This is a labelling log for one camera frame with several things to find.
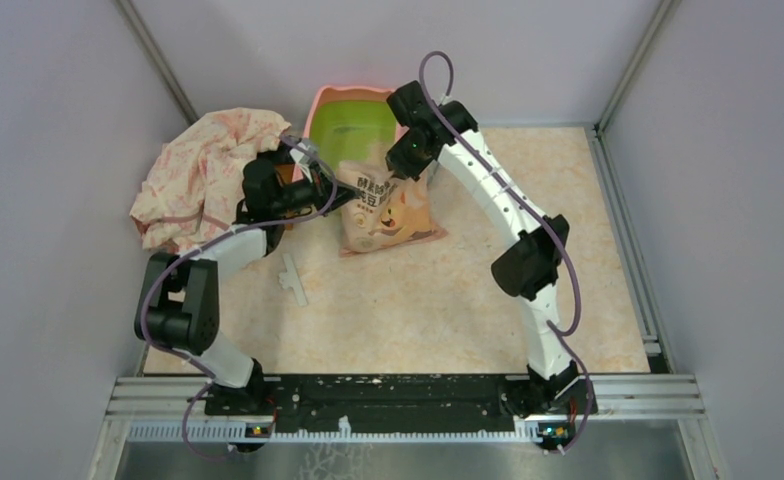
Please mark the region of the pink cat litter bag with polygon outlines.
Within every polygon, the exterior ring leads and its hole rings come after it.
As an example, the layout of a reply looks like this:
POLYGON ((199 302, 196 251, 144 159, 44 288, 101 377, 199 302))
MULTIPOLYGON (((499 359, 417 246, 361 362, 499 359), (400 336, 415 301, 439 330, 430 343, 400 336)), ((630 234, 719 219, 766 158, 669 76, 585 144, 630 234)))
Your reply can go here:
POLYGON ((342 256, 366 254, 447 235, 432 217, 425 178, 402 180, 380 165, 343 161, 337 179, 358 197, 341 207, 342 256))

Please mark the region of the pink and green litter box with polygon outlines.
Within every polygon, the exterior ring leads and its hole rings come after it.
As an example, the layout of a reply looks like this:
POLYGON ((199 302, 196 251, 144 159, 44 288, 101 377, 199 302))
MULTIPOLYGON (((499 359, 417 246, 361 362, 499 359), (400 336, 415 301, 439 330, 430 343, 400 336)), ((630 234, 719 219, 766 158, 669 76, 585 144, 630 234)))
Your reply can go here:
POLYGON ((391 178, 385 157, 405 131, 387 103, 392 93, 361 85, 327 85, 316 93, 301 136, 339 179, 356 185, 358 172, 391 178))

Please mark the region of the white bag sealing clip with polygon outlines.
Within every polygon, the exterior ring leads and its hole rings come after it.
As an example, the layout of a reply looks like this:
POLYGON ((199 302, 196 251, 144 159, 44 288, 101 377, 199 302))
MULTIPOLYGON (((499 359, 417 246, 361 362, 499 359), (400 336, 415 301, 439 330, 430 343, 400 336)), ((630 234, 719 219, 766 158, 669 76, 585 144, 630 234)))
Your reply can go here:
POLYGON ((284 270, 278 273, 278 281, 282 289, 290 290, 299 307, 309 305, 298 269, 293 257, 289 253, 282 255, 284 270))

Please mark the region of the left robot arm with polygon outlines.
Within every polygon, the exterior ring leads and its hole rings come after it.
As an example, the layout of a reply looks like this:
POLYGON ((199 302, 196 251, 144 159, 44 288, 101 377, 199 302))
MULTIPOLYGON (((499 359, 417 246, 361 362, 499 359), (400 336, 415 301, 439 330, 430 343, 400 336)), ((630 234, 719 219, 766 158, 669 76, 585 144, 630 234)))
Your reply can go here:
POLYGON ((191 250, 157 252, 147 263, 134 333, 150 348, 188 361, 209 378, 206 398, 260 411, 268 388, 260 362, 220 327, 220 286, 273 253, 287 226, 325 216, 359 196, 309 148, 282 145, 242 169, 235 221, 191 250))

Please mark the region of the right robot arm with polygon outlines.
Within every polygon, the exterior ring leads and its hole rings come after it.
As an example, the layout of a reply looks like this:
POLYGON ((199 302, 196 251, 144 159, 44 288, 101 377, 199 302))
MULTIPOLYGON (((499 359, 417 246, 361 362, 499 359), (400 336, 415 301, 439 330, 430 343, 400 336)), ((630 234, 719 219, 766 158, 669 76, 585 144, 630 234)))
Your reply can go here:
POLYGON ((438 163, 472 196, 507 246, 490 271, 498 287, 520 302, 529 375, 526 383, 507 389, 507 408, 518 416, 560 409, 590 413, 591 381, 558 327, 567 219, 547 215, 524 195, 462 103, 436 105, 412 81, 395 90, 387 104, 406 130, 386 155, 388 167, 400 178, 417 179, 438 163))

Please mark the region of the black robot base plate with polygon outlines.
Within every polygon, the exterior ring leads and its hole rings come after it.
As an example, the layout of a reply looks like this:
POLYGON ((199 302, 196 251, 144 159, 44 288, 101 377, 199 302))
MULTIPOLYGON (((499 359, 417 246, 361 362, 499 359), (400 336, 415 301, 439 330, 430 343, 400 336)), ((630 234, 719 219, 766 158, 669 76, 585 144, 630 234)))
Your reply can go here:
POLYGON ((212 386, 209 416, 271 416, 277 433, 509 433, 516 421, 544 415, 556 423, 595 414, 584 378, 550 399, 527 374, 281 374, 242 388, 212 386))

